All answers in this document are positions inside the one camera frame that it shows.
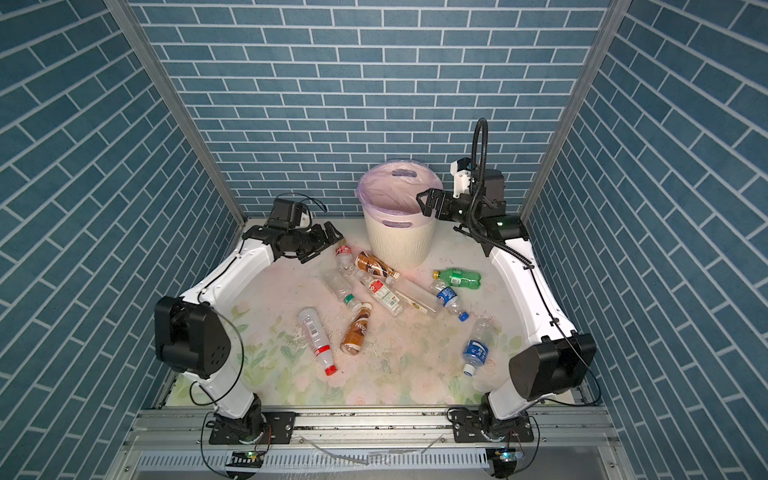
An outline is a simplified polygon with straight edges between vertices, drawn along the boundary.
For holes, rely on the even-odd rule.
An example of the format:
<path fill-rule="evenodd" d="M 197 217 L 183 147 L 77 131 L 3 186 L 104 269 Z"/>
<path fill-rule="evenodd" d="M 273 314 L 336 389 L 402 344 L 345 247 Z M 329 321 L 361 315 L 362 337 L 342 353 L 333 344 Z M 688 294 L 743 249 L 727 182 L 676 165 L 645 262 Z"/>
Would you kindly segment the clear bottle red label yellow cap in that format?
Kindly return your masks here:
<path fill-rule="evenodd" d="M 338 270 L 344 275 L 352 275 L 356 270 L 355 256 L 345 239 L 336 244 L 334 252 Z"/>

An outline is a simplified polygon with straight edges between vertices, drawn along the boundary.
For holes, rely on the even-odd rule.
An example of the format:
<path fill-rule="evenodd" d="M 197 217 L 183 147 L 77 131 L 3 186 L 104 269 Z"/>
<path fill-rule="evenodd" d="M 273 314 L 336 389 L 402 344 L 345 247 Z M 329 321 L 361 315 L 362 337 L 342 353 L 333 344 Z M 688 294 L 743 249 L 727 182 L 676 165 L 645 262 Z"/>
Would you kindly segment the white bin with pink liner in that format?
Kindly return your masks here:
<path fill-rule="evenodd" d="M 374 166 L 355 190 L 373 254 L 396 270 L 421 265 L 429 255 L 436 219 L 426 216 L 417 195 L 442 188 L 425 164 L 393 160 Z"/>

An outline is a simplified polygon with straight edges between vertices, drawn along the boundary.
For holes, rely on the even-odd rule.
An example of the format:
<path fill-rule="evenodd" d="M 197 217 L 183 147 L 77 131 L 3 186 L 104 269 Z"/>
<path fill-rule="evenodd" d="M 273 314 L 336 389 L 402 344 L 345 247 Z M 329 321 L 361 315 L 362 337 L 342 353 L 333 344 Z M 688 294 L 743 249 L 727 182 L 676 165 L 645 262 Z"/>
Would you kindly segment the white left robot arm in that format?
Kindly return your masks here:
<path fill-rule="evenodd" d="M 256 409 L 256 396 L 241 380 L 244 366 L 232 365 L 236 355 L 228 333 L 238 330 L 225 310 L 275 261 L 287 258 L 304 264 L 343 239 L 332 223 L 314 223 L 306 205 L 309 199 L 276 198 L 265 223 L 245 231 L 210 274 L 155 306 L 157 358 L 195 382 L 220 418 L 240 421 Z"/>

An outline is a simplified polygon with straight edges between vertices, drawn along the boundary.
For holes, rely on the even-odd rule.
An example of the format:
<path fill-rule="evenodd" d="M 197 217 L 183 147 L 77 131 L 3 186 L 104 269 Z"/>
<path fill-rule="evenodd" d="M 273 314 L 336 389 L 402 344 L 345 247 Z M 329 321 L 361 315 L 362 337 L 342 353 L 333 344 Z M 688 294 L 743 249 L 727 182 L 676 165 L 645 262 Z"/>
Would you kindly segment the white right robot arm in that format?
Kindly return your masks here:
<path fill-rule="evenodd" d="M 482 418 L 492 427 L 579 386 L 597 346 L 592 335 L 577 331 L 554 299 L 522 221 L 505 213 L 501 172 L 483 172 L 464 158 L 451 164 L 451 175 L 452 191 L 423 191 L 416 196 L 418 205 L 427 217 L 457 222 L 456 231 L 483 247 L 522 322 L 523 349 L 509 360 L 508 379 L 481 403 Z"/>

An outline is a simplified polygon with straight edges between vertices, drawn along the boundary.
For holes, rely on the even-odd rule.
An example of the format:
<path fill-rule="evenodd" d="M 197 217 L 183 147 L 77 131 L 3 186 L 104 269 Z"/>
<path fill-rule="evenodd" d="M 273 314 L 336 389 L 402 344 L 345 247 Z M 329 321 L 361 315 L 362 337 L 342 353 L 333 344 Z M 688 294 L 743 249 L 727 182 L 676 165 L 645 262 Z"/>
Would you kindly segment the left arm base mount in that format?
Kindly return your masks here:
<path fill-rule="evenodd" d="M 212 445 L 289 444 L 293 435 L 296 414 L 288 411 L 252 411 L 242 419 L 230 419 L 214 414 L 206 421 L 211 429 Z"/>

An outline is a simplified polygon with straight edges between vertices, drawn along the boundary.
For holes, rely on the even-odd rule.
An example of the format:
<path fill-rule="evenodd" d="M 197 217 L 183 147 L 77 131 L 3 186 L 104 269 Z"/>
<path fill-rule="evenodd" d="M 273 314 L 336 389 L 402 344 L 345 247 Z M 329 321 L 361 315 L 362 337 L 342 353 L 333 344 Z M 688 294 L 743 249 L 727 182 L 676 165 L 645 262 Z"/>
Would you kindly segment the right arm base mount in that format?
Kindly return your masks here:
<path fill-rule="evenodd" d="M 534 440 L 531 422 L 526 414 L 512 419 L 499 420 L 493 416 L 490 410 L 451 407 L 445 415 L 452 426 L 456 443 L 527 443 Z"/>

